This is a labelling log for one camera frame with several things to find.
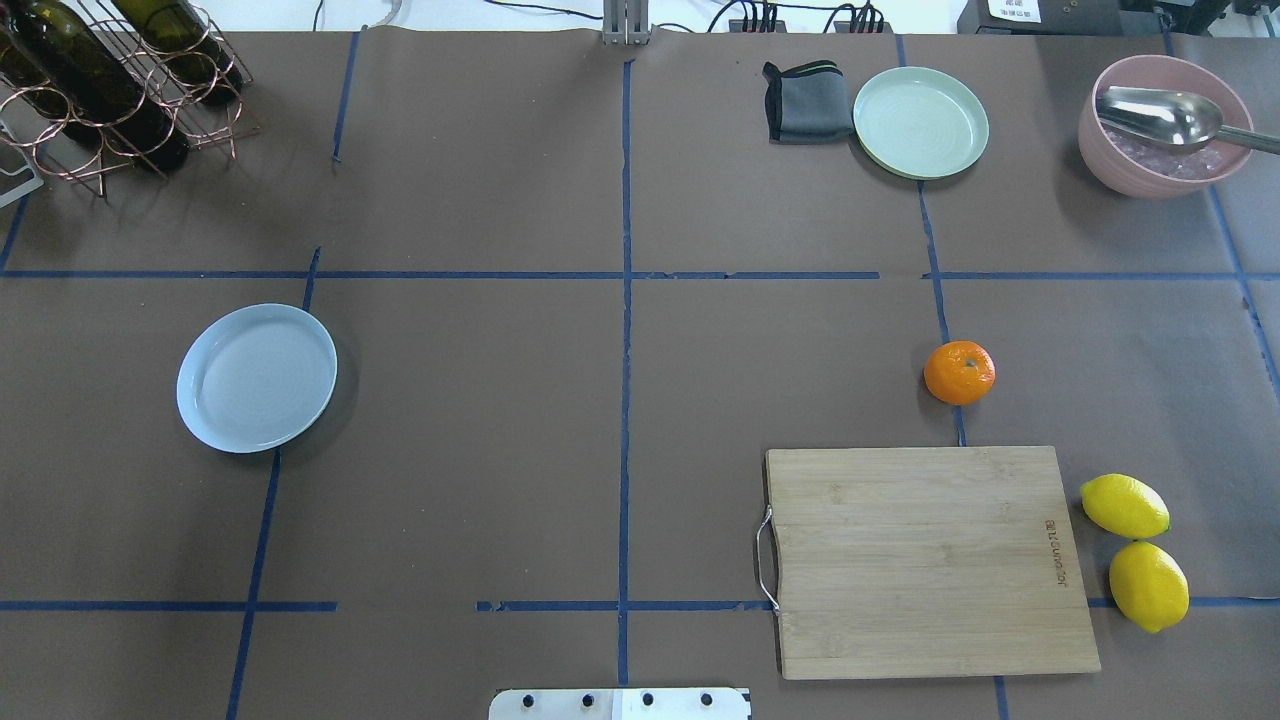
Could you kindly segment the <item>light blue plate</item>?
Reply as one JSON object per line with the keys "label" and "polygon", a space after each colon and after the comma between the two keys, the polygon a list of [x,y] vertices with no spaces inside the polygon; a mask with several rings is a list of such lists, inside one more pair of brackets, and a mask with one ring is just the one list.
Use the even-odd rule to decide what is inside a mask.
{"label": "light blue plate", "polygon": [[175,405],[192,436],[228,454],[275,448],[329,405],[338,374],[326,327],[303,309],[257,304],[221,316],[189,346]]}

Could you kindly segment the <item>aluminium frame post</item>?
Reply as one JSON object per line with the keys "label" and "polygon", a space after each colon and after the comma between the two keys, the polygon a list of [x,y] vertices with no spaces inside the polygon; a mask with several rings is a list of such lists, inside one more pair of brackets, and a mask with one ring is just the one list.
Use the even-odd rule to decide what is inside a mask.
{"label": "aluminium frame post", "polygon": [[652,40],[649,0],[605,0],[602,3],[602,41],[605,46],[639,46]]}

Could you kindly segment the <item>dark wine bottle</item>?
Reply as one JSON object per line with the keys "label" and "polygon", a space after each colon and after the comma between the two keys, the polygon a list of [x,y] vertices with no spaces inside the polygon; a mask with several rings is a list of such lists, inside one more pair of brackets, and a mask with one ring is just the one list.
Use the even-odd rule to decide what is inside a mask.
{"label": "dark wine bottle", "polygon": [[10,36],[1,32],[1,76],[42,118],[65,122],[70,109],[67,99],[58,92],[47,74],[23,54]]}
{"label": "dark wine bottle", "polygon": [[191,3],[114,1],[113,5],[198,102],[225,108],[239,99],[241,70]]}
{"label": "dark wine bottle", "polygon": [[114,152],[165,174],[186,164],[189,143],[173,117],[65,3],[4,1],[3,28]]}

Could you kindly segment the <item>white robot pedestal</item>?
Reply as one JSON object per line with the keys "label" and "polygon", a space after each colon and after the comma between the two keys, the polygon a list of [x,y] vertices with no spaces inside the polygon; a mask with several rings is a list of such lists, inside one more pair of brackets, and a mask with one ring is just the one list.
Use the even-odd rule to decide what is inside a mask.
{"label": "white robot pedestal", "polygon": [[507,689],[489,719],[751,719],[750,692],[732,687]]}

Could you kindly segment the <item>yellow lemon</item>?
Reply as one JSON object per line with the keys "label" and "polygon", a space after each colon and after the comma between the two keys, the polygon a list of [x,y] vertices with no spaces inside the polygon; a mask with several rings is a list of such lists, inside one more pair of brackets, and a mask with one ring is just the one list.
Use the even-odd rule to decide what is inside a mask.
{"label": "yellow lemon", "polygon": [[1134,541],[1161,536],[1171,528],[1162,496],[1134,477],[1103,474],[1080,487],[1082,509],[1100,528]]}
{"label": "yellow lemon", "polygon": [[1184,571],[1171,555],[1147,541],[1133,541],[1117,551],[1107,579],[1120,612],[1149,634],[1179,624],[1189,611]]}

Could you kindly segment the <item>light green plate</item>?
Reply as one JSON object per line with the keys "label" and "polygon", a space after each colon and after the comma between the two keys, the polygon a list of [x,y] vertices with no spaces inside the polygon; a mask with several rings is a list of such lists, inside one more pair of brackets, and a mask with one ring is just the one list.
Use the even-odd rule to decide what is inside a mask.
{"label": "light green plate", "polygon": [[973,167],[989,142],[989,119],[960,79],[925,67],[897,67],[867,81],[852,101],[858,142],[879,167],[933,181]]}

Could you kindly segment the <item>bamboo cutting board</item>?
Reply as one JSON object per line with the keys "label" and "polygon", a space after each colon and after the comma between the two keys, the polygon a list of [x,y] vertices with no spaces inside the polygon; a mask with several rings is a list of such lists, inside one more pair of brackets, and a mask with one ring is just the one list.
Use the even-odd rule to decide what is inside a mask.
{"label": "bamboo cutting board", "polygon": [[773,448],[788,682],[1098,673],[1051,446]]}

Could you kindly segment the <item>black computer box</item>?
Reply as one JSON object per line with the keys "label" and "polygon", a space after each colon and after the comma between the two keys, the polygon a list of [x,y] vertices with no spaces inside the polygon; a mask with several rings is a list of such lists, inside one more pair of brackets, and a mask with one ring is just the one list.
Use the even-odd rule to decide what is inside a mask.
{"label": "black computer box", "polygon": [[1193,1],[968,1],[960,35],[1157,35],[1194,8]]}

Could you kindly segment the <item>pink bowl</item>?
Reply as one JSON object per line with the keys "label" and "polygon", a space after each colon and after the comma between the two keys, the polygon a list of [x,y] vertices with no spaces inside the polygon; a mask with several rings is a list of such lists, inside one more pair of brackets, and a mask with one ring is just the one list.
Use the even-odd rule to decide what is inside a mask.
{"label": "pink bowl", "polygon": [[1172,199],[1276,152],[1235,90],[1192,61],[1137,55],[1107,67],[1085,97],[1078,147],[1091,173],[1138,199]]}

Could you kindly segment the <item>metal scoop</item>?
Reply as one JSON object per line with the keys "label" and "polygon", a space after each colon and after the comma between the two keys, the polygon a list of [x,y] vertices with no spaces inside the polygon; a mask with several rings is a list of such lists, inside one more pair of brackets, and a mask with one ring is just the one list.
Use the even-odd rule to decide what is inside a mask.
{"label": "metal scoop", "polygon": [[1110,86],[1094,100],[1101,124],[1185,152],[1217,141],[1279,154],[1279,137],[1225,123],[1211,99],[1184,91]]}

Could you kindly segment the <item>grey folded cloth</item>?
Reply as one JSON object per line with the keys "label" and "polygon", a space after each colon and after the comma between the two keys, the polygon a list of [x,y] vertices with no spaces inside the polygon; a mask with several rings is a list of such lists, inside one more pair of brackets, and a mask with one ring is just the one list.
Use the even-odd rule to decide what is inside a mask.
{"label": "grey folded cloth", "polygon": [[854,136],[849,83],[835,61],[809,61],[787,70],[768,61],[762,73],[771,142],[835,143]]}

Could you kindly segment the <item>orange fruit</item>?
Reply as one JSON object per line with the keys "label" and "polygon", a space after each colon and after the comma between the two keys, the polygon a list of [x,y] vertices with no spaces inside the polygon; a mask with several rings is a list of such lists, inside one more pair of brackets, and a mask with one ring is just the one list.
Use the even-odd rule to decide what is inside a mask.
{"label": "orange fruit", "polygon": [[938,401],[965,406],[992,391],[997,368],[982,345],[973,341],[951,341],[929,355],[922,374],[925,388]]}

